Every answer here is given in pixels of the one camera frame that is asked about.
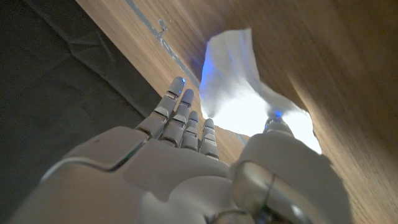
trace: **wooden surface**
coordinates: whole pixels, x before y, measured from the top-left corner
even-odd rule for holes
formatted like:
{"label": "wooden surface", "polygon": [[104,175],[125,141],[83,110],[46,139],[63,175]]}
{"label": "wooden surface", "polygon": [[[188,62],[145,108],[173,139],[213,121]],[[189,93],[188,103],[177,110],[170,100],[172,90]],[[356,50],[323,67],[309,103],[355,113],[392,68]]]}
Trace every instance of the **wooden surface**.
{"label": "wooden surface", "polygon": [[[163,94],[188,77],[127,3],[77,0]],[[355,223],[398,223],[398,3],[386,1],[134,0],[200,80],[206,41],[252,28],[264,83],[309,110],[324,154],[343,179]],[[196,87],[187,82],[187,87]],[[198,94],[193,107],[199,111]],[[221,159],[241,142],[217,129]]]}

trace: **robot finger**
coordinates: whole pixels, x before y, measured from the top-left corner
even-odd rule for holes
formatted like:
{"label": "robot finger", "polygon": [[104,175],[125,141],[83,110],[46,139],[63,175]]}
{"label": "robot finger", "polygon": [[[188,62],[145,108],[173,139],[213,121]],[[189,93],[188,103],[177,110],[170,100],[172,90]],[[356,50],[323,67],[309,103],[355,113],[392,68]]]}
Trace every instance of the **robot finger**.
{"label": "robot finger", "polygon": [[154,112],[143,120],[136,129],[145,132],[150,138],[158,138],[162,134],[164,126],[172,114],[184,86],[185,80],[183,78],[175,78],[159,104],[156,106]]}
{"label": "robot finger", "polygon": [[214,122],[212,119],[207,119],[205,121],[205,125],[203,127],[203,132],[201,135],[199,152],[214,159],[219,159],[216,136],[214,131]]}
{"label": "robot finger", "polygon": [[198,151],[198,113],[192,111],[189,114],[184,135],[182,136],[181,148]]}
{"label": "robot finger", "polygon": [[179,147],[187,124],[192,101],[193,90],[186,90],[173,118],[170,120],[169,125],[160,137],[160,140],[164,143],[170,144],[174,147]]}

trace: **wooden panel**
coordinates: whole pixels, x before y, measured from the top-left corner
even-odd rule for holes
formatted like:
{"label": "wooden panel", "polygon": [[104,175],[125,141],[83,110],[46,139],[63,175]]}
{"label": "wooden panel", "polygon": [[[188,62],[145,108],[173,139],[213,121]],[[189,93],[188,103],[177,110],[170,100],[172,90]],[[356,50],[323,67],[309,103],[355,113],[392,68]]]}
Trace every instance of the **wooden panel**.
{"label": "wooden panel", "polygon": [[[173,77],[187,76],[126,1],[78,0],[163,93]],[[395,1],[134,2],[157,30],[158,20],[165,21],[162,37],[199,80],[206,41],[223,30],[251,27],[261,80],[309,110],[348,190],[355,222],[398,223]],[[198,97],[194,107],[200,107]],[[217,133],[221,158],[231,163],[242,145],[228,131]]]}

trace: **robotic hand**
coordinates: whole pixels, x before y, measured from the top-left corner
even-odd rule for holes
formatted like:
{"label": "robotic hand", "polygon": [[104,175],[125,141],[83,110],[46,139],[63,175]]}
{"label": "robotic hand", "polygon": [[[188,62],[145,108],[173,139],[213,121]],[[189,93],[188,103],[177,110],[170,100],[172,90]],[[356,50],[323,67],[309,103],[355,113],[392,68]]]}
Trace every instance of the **robotic hand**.
{"label": "robotic hand", "polygon": [[350,223],[326,157],[270,118],[231,167],[212,120],[197,138],[193,91],[176,78],[135,129],[117,127],[55,164],[9,223]]}

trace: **white robotic hand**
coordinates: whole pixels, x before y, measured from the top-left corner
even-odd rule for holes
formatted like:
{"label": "white robotic hand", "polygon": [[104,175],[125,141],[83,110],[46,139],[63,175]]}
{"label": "white robotic hand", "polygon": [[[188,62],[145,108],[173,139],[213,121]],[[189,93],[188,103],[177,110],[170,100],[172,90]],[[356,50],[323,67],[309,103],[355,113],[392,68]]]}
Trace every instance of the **white robotic hand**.
{"label": "white robotic hand", "polygon": [[193,91],[176,78],[135,129],[117,127],[56,163],[9,223],[351,223],[328,159],[267,121],[231,167],[214,124],[197,138]]}

